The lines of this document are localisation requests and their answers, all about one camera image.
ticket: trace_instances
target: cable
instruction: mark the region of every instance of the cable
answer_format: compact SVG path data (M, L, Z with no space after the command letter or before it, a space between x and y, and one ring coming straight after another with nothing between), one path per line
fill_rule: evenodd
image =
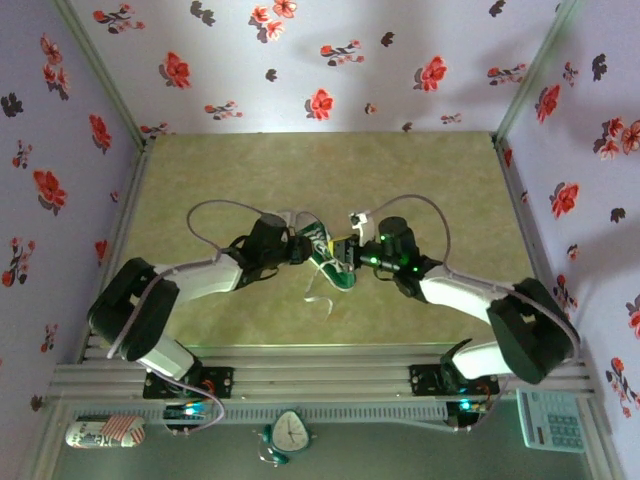
M189 211L187 212L187 228L189 229L189 231L191 232L191 234L202 240L204 243L211 245L213 248L216 249L216 251L218 253L221 252L222 248L220 248L219 245L217 245L216 243L212 242L211 240L209 240L206 237L203 237L202 235L200 235L198 232L196 232L193 228L193 226L191 225L191 215L193 215L193 212L195 212L198 208L202 207L203 205L210 205L212 203L227 203L229 205L237 205L239 207L244 207L248 210L252 210L254 212L256 212L258 215L264 215L264 212L262 210L258 210L255 207L252 207L251 205L245 205L244 203L240 203L240 202L236 202L234 200L224 200L224 199L213 199L213 200L205 200L204 202L200 202L200 203L196 203L193 207L191 207L191 209L189 209ZM216 261L217 259L220 258L220 255L218 254L216 256Z
M216 423L219 423L220 421L222 421L222 419L225 416L225 408L224 408L223 403L220 401L220 399L218 397L216 397L214 394L212 394L210 392L207 392L206 390L202 390L201 388L197 388L197 387L194 387L194 386L191 386L191 385L187 385L186 383L180 382L178 380L174 380L173 378L168 377L168 376L166 376L166 375L164 375L164 374L162 374L162 373L160 373L160 372L158 372L158 371L156 371L154 369L152 369L152 371L153 371L154 374L156 374L158 377L160 377L165 382L169 382L169 383L175 385L176 387L181 387L181 388L184 388L184 389L187 389L187 390L191 390L194 393L198 393L198 394L203 395L203 396L205 396L207 398L210 398L211 400L214 401L214 403L220 409L220 411L218 412L218 416L216 418L214 418L213 420L211 420L210 422L207 422L204 425L199 425L199 426L191 428L191 429L185 428L183 431L173 429L171 431L172 431L172 433L174 435L181 434L181 435L185 435L186 436L186 435L189 435L191 433L195 433L195 432L198 432L200 430L204 430L205 428L212 427Z
M459 279L464 279L464 280L468 280L468 281L471 281L471 282L475 282L475 283L480 284L480 285L484 285L485 287L489 287L494 291L497 290L497 291L500 291L500 292L505 293L507 295L511 295L511 296L517 298L518 300L520 300L521 302L532 306L533 308L538 310L540 313L542 313L542 314L546 315L548 318L550 318L551 321L553 321L558 327L560 327L562 329L562 331L565 333L565 335L567 335L567 337L569 337L569 340L571 341L571 347L572 347L572 352L571 353L572 353L572 355L571 355L571 358L566 359L563 363L571 363L571 362L579 362L580 361L580 339L577 337L575 332L572 331L562 321L562 319L560 319L555 313L553 313L552 311L550 311L548 308L546 308L545 306L541 305L540 303L536 302L535 300L527 297L526 295L521 294L520 292L515 291L512 288L506 288L506 287L503 287L502 285L496 285L493 282L489 282L489 281L483 280L481 278L477 278L477 277L466 275L466 274L463 274L463 273L460 273L460 272L456 272L451 267L449 267L447 262L449 260L449 255L451 253L451 229L449 227L449 222L447 221L447 218L446 218L444 212L442 211L442 209L433 200L431 200L431 199L429 199L429 198L427 198L427 197L425 197L423 195L418 195L418 194L414 194L414 193L400 195L400 196L397 196L395 198L392 198L388 202L386 202L383 205L381 205L380 207L376 208L369 215L373 216L374 214L378 213L380 210L388 207L389 205L391 205L391 204L393 204L393 203L395 203L395 202L397 202L399 200L404 200L404 199L408 199L408 198L415 198L417 200L421 200L421 201L431 205L431 207L433 207L433 209L440 216L440 219L442 220L442 225L444 226L444 232L445 232L446 241L447 241L447 246L445 248L444 257L443 257L443 260L442 260L442 268L445 270L445 272L447 273L449 278L459 278ZM487 418L493 413L493 410L495 409L493 405L495 405L502 398L502 395L504 395L504 393L506 392L507 385L509 384L510 377L511 376L507 376L506 377L504 385L502 386L502 388L500 389L500 392L498 393L498 395L495 397L495 399L492 402L492 407L489 408L487 410L487 412L474 425L470 425L470 426L466 427L464 429L465 431L470 432L471 430L479 427L484 422L486 422ZM457 427L454 427L454 432L458 432L458 431L459 431L459 429Z

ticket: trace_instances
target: clock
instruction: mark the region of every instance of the clock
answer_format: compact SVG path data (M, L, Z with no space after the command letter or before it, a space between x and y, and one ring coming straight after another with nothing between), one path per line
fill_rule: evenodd
M311 443L311 433L300 416L293 410L280 414L273 425L266 425L262 431L262 441L268 446L274 466L286 465L286 455L305 450Z

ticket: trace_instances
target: metal frame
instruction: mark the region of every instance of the metal frame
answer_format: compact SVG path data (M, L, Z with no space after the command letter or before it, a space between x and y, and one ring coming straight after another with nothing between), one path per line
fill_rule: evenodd
M78 28L73 9L65 0L54 0L65 20L70 22L78 41L98 72L101 81L130 129L132 123L124 102L117 94L104 65L85 32ZM551 48L558 32L562 31L579 0L563 3L558 19L549 33L547 41L534 61L540 68L544 53ZM500 129L498 141L502 140L517 116L523 99L531 87L533 75L527 76L525 84L514 99ZM139 142L139 134L132 131ZM135 160L127 181L126 195L112 234L112 254L105 268L100 289L113 278L120 265L122 251L128 237L135 206L139 197L146 164L149 161L153 142L148 144ZM514 210L523 232L534 272L545 280L547 269L543 254L535 250L539 234L535 225L529 225L518 215L518 202L513 195L513 186L505 181L514 202ZM34 438L41 442L33 448L21 478L47 480L52 478L56 461L64 443L64 432L80 407L101 404L115 408L130 405L145 405L163 408L164 401L142 399L146 372L138 364L122 360L107 360L106 349L101 340L90 334L87 328L86 341L81 346L77 365L58 366L47 394L49 408L40 431ZM219 347L194 348L194 353L207 366L231 366L236 369L232 397L225 403L230 406L317 404L333 403L360 406L380 404L406 405L442 402L452 397L414 397L408 378L408 367L412 364L437 363L449 344L426 345L333 345L333 346L273 346L273 347ZM597 406L595 394L589 380L589 368L579 366L561 367L543 381L540 388L563 390L578 395L578 406L583 417L587 436L587 461L594 478L598 480L622 480L624 477L615 461L615 450L606 436L604 413ZM525 385L512 379L503 398L512 399L515 389Z

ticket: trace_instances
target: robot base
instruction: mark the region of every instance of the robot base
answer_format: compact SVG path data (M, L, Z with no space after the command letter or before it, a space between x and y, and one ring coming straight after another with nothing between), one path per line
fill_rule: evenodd
M468 380L460 388L453 387L442 376L442 366L434 363L427 365L411 365L409 367L411 392L415 397L472 395L497 395L500 393L497 377L487 375Z
M221 399L231 398L233 388L233 368L231 367L201 367L198 372L199 380L188 382L194 387L213 393ZM184 391L168 384L153 373L148 373L144 382L142 398L147 400L194 399L203 398L202 395L191 391Z

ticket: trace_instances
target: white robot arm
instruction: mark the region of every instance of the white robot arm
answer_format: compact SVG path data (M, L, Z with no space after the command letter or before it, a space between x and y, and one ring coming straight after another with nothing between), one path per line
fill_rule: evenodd
M265 280L279 265L303 263L312 254L306 237L291 233L285 221L264 214L249 235L238 237L216 258L177 266L152 266L141 258L123 265L89 310L89 324L118 353L146 368L199 385L201 364L163 333L172 309L211 293L233 292ZM132 297L139 300L132 302Z
M466 347L464 340L441 360L451 391L486 375L515 374L537 384L578 351L579 337L549 292L536 279L501 284L454 272L446 263L421 255L413 231L401 217L375 224L369 212L351 214L357 235L330 245L340 261L391 274L409 298L445 305L491 325L496 341Z

